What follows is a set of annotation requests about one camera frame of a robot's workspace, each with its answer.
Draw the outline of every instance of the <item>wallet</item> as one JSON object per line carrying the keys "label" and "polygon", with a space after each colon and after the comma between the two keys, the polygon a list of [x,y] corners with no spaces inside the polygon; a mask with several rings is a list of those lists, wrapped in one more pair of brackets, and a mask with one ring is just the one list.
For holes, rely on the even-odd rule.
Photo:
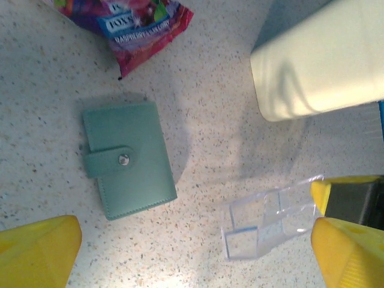
{"label": "wallet", "polygon": [[154,102],[86,110],[83,120],[85,168],[97,178],[108,220],[177,198]]}

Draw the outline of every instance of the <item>white cylindrical container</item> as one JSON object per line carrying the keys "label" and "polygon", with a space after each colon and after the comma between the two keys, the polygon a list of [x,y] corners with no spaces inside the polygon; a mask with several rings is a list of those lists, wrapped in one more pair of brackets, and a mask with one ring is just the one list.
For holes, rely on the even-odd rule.
{"label": "white cylindrical container", "polygon": [[251,67],[269,121],[384,98],[384,0],[334,0],[258,47]]}

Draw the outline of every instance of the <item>fox's sweets bag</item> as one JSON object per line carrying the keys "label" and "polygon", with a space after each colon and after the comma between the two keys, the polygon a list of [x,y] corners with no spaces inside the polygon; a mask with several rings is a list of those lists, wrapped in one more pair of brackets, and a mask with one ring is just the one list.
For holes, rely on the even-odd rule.
{"label": "fox's sweets bag", "polygon": [[193,12],[171,0],[43,0],[77,26],[108,39],[121,77],[183,32]]}

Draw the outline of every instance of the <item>granite surface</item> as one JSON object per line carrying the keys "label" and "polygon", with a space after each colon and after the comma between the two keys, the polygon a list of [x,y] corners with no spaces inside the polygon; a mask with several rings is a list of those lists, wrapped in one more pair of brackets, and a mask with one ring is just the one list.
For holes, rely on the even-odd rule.
{"label": "granite surface", "polygon": [[[250,52],[322,1],[184,0],[195,16],[122,81],[103,39],[38,0],[0,1],[0,225],[78,217],[68,287],[322,287],[309,235],[227,262],[220,205],[324,173],[382,173],[375,104],[270,123]],[[107,221],[86,177],[81,111],[156,101],[178,199]]]}

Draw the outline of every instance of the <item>clear plastic holder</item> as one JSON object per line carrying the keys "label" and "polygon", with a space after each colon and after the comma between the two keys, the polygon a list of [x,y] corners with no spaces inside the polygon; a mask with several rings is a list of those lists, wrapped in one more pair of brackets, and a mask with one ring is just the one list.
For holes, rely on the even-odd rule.
{"label": "clear plastic holder", "polygon": [[318,175],[225,204],[221,234],[226,258],[257,259],[287,240],[310,231],[316,212],[310,185],[323,179],[323,175]]}

